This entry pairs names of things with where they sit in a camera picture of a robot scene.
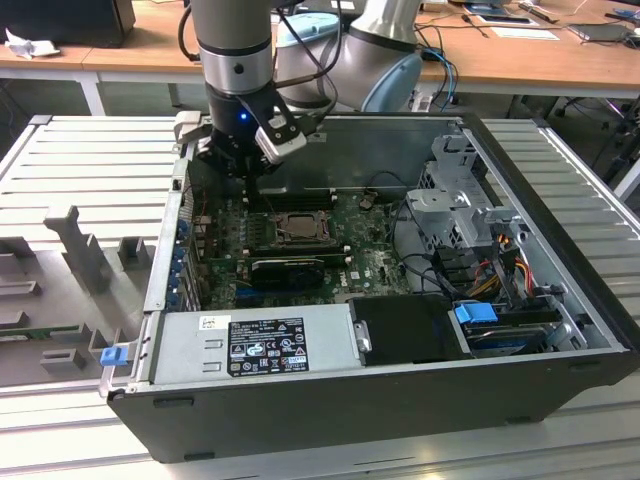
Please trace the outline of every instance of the floor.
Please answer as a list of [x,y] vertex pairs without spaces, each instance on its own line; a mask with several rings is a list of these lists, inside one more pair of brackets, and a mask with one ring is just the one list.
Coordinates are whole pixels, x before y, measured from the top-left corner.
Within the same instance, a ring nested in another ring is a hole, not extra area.
[[[19,107],[0,92],[0,158],[10,148],[34,114],[89,115],[80,86],[75,82],[47,82],[39,80],[12,80],[5,88]],[[199,85],[180,85],[183,109],[208,110],[204,88]],[[105,85],[104,101],[111,115],[175,115],[179,110],[171,106],[169,90],[163,84],[112,83]],[[562,105],[566,99],[560,99]],[[483,118],[504,118],[511,103],[508,95],[460,95],[458,106],[447,111],[475,111]],[[564,118],[551,114],[548,119],[554,130],[589,165],[601,146],[611,135],[619,121],[601,101],[590,99],[569,107]],[[609,129],[603,124],[609,123]],[[617,149],[611,145],[596,165],[602,174]],[[640,207],[640,195],[630,200],[632,208]]]

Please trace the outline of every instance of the warning label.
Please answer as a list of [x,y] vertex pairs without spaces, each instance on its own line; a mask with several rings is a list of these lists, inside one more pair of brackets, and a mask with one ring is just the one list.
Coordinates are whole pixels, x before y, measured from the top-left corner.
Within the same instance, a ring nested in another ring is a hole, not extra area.
[[309,370],[302,318],[229,323],[232,377],[305,372]]

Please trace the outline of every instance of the robotic arm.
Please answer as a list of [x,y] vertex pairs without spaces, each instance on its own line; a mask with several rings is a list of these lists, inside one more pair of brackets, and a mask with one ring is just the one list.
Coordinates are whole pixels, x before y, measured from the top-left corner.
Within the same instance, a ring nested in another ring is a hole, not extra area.
[[[324,93],[326,77],[284,88],[283,95],[273,80],[271,8],[300,2],[191,0],[213,124],[210,148],[232,163],[233,175],[241,178],[277,167],[316,131],[318,119],[294,117],[283,96],[294,106],[330,103]],[[413,34],[419,5],[420,0],[371,0],[343,41],[325,35],[309,44],[323,67],[339,55],[331,76],[341,103],[388,111],[397,110],[408,98],[421,68]],[[296,30],[302,27],[294,24]],[[320,70],[304,49],[282,49],[279,57],[280,78]],[[277,117],[274,108],[280,112]]]

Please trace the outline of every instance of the motherboard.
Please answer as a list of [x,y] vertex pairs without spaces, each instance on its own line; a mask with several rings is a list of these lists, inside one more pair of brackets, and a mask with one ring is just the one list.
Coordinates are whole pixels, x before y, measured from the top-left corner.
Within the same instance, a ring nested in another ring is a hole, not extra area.
[[362,192],[222,199],[204,260],[212,310],[344,303],[410,293],[389,241],[390,203]]

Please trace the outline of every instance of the blue plastic clip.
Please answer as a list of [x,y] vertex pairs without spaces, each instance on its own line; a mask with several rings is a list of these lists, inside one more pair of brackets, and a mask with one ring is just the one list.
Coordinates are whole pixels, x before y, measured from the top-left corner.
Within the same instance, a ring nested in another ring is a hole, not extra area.
[[461,324],[498,321],[498,316],[490,303],[463,303],[455,309],[455,313]]
[[127,364],[128,347],[109,347],[102,350],[100,365],[103,367],[122,367]]

